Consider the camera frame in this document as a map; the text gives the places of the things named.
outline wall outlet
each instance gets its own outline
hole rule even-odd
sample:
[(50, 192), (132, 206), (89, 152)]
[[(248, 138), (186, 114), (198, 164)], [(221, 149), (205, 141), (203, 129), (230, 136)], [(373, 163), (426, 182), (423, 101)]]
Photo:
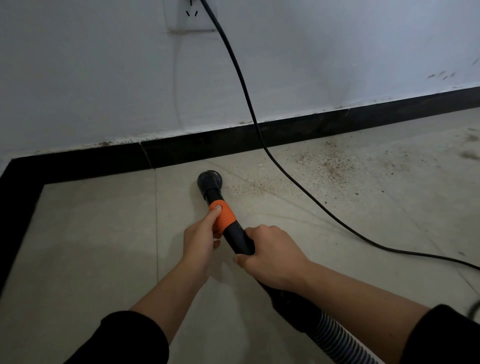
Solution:
[[(216, 0), (209, 0), (208, 5), (216, 16)], [(216, 30), (200, 0), (163, 0), (163, 9), (171, 33)]]

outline left hand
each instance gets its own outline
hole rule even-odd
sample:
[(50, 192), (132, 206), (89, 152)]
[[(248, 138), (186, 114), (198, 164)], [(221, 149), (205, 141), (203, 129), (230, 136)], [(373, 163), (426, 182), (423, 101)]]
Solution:
[(208, 279), (208, 267), (212, 252), (220, 245), (222, 234), (213, 231), (215, 220), (222, 212), (217, 205), (200, 221), (185, 229), (183, 233), (182, 261), (197, 271), (205, 283)]

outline ribbed hose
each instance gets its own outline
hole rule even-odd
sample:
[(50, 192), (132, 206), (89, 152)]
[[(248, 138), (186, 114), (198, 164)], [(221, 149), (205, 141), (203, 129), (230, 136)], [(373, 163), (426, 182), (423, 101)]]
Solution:
[(338, 322), (323, 311), (317, 328), (307, 335), (336, 364), (377, 364)]

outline black power cord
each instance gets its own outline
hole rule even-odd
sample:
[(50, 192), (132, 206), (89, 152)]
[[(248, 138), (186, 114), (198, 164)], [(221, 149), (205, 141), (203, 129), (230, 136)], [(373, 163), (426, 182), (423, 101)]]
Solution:
[(435, 258), (435, 259), (441, 259), (441, 260), (447, 260), (449, 262), (455, 262), (455, 263), (459, 263), (459, 264), (463, 264), (465, 266), (468, 266), (470, 268), (474, 268), (474, 269), (477, 269), (477, 270), (480, 270), (480, 267), (479, 266), (476, 266), (474, 264), (471, 264), (471, 263), (468, 263), (468, 262), (464, 262), (463, 260), (459, 260), (459, 259), (454, 259), (454, 258), (449, 258), (449, 257), (446, 257), (446, 256), (441, 256), (441, 255), (434, 255), (434, 254), (427, 254), (427, 253), (417, 253), (417, 252), (409, 252), (408, 250), (400, 250), (400, 249), (394, 249), (394, 248), (389, 248), (387, 246), (383, 246), (383, 245), (380, 245), (376, 242), (374, 242), (373, 240), (370, 240), (369, 238), (366, 238), (365, 236), (363, 236), (362, 234), (360, 234), (359, 232), (356, 232), (355, 230), (353, 230), (350, 226), (348, 226), (347, 224), (345, 224), (344, 222), (342, 222), (339, 218), (337, 218), (334, 214), (332, 214), (330, 211), (328, 211), (326, 209), (325, 206), (323, 206), (310, 192), (308, 192), (305, 188), (303, 188), (303, 186), (298, 183), (292, 176), (290, 176), (287, 171), (285, 171), (283, 169), (283, 167), (276, 161), (276, 159), (272, 156), (272, 154), (270, 153), (270, 151), (268, 150), (267, 146), (265, 145), (265, 142), (264, 142), (264, 139), (262, 138), (262, 133), (260, 132), (260, 128), (258, 127), (258, 122), (257, 122), (257, 118), (255, 117), (255, 112), (253, 111), (253, 106), (252, 106), (252, 102), (250, 101), (250, 96), (248, 95), (248, 90), (247, 90), (247, 86), (245, 84), (245, 80), (243, 79), (243, 75), (241, 73), (241, 70), (240, 70), (240, 66), (237, 62), (237, 58), (235, 57), (235, 54), (233, 53), (233, 49), (232, 47), (230, 46), (230, 42), (228, 41), (228, 38), (227, 36), (225, 35), (225, 32), (223, 31), (222, 29), (222, 26), (220, 25), (220, 23), (218, 22), (218, 20), (216, 19), (215, 15), (213, 14), (212, 12), (212, 9), (210, 9), (210, 6), (208, 6), (208, 3), (206, 0), (200, 0), (200, 2), (202, 3), (202, 5), (204, 6), (208, 16), (210, 17), (210, 19), (212, 19), (212, 22), (213, 24), (215, 25), (215, 28), (217, 29), (218, 33), (220, 34), (220, 36), (222, 37), (222, 40), (223, 40), (223, 43), (225, 44), (225, 47), (227, 47), (227, 50), (228, 50), (228, 53), (230, 55), (230, 58), (232, 58), (232, 62), (233, 62), (233, 65), (235, 67), (235, 70), (237, 71), (237, 75), (240, 79), (240, 83), (241, 83), (241, 87), (243, 89), (243, 93), (245, 95), (245, 99), (247, 100), (247, 105), (248, 105), (248, 109), (250, 110), (250, 114), (252, 115), (252, 120), (253, 120), (253, 124), (255, 125), (255, 129), (257, 131), (257, 135), (258, 135), (258, 139), (260, 139), (260, 143), (262, 143), (262, 147), (264, 148), (265, 152), (267, 153), (267, 155), (269, 156), (269, 158), (272, 160), (272, 162), (275, 163), (275, 165), (278, 167), (279, 170), (282, 171), (283, 174), (285, 174), (285, 176), (291, 180), (298, 188), (300, 188), (308, 197), (310, 197), (313, 202), (315, 202), (323, 211), (325, 211), (325, 213), (327, 213), (328, 216), (330, 216), (333, 220), (335, 220), (336, 222), (338, 222), (341, 226), (343, 226), (345, 229), (347, 229), (349, 232), (357, 235), (360, 239), (363, 239), (364, 241), (366, 241), (368, 244), (370, 245), (373, 245), (379, 249), (382, 249), (382, 250), (386, 250), (388, 252), (392, 252), (392, 253), (401, 253), (401, 254), (407, 254), (407, 255), (417, 255), (417, 256), (426, 256), (428, 258)]

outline black sleeve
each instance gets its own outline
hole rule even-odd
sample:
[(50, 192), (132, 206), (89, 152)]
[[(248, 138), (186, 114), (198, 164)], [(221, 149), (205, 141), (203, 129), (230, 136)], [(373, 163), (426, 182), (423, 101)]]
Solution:
[(65, 363), (167, 361), (168, 341), (155, 321), (137, 312), (120, 311), (105, 317), (93, 336)]
[(400, 363), (480, 363), (479, 344), (480, 325), (441, 304), (415, 326)]

